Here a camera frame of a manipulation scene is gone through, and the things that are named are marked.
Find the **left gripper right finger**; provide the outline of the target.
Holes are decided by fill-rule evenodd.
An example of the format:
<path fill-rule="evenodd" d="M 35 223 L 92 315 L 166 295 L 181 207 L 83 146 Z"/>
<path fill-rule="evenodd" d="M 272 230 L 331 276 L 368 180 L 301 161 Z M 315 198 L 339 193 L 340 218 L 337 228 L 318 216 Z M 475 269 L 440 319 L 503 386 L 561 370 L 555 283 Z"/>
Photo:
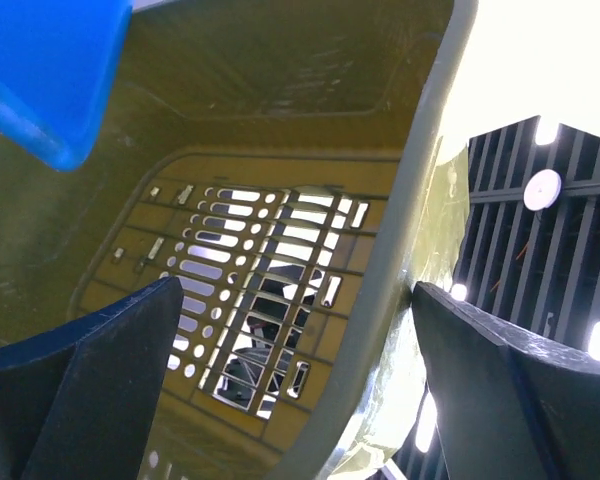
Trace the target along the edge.
<path fill-rule="evenodd" d="M 419 282 L 412 311 L 452 479 L 600 479 L 600 361 Z"/>

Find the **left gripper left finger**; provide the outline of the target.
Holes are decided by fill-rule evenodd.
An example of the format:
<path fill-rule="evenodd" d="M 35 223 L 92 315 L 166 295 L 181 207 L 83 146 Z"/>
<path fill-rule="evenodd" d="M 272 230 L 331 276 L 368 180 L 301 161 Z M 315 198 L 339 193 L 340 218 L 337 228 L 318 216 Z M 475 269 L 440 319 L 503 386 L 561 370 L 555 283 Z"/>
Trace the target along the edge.
<path fill-rule="evenodd" d="M 0 479 L 134 479 L 183 290 L 165 277 L 0 348 Z"/>

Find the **olive perforated plastic tub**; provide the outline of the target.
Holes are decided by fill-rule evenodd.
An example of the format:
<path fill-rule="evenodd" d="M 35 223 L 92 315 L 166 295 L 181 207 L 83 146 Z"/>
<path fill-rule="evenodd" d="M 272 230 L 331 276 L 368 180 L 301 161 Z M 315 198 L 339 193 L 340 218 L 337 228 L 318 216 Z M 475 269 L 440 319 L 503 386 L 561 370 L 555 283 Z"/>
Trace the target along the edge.
<path fill-rule="evenodd" d="M 142 479 L 362 479 L 425 386 L 409 296 L 450 280 L 473 1 L 136 13 L 78 170 L 0 133 L 0 346 L 184 290 Z"/>

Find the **blue plastic tub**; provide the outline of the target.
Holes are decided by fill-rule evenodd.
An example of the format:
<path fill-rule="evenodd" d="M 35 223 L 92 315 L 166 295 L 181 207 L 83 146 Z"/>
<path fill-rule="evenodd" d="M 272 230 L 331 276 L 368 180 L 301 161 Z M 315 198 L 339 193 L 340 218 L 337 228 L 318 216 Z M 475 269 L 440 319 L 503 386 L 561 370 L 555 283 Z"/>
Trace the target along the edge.
<path fill-rule="evenodd" d="M 130 1 L 0 1 L 0 133 L 57 171 L 97 139 Z"/>

